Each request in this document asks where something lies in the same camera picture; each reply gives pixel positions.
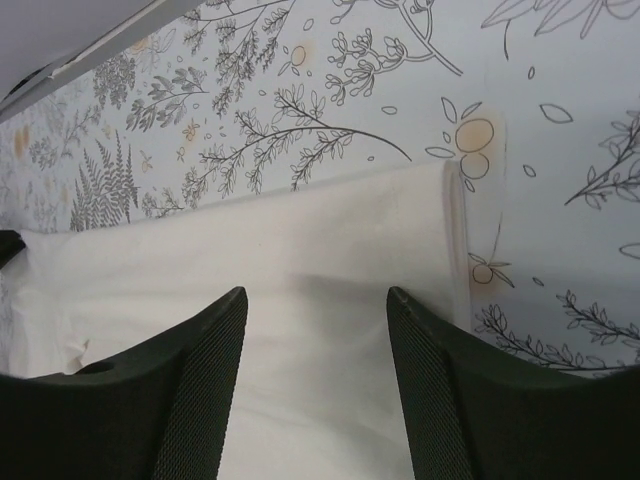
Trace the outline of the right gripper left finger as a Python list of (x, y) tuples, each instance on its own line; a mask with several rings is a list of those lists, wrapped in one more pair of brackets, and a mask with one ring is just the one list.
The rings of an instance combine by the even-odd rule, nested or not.
[(248, 315), (236, 287), (72, 375), (1, 379), (5, 479), (214, 479)]

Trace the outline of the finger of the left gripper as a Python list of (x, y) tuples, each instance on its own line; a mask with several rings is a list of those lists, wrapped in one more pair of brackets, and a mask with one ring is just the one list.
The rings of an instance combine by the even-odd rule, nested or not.
[(25, 249), (20, 234), (14, 230), (0, 231), (0, 268), (4, 268), (16, 255)]

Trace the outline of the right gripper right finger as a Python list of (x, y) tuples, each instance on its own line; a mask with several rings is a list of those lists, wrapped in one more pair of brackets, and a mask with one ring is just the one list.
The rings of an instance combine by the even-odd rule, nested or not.
[(401, 288), (388, 331), (418, 479), (635, 479), (639, 371), (587, 379), (509, 355)]

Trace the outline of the white t-shirt red print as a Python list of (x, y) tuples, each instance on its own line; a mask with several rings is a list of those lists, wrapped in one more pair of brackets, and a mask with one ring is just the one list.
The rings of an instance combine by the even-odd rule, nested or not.
[(401, 287), (469, 327), (456, 162), (21, 236), (3, 271), (11, 374), (76, 372), (241, 286), (248, 321), (221, 477), (412, 477), (386, 296)]

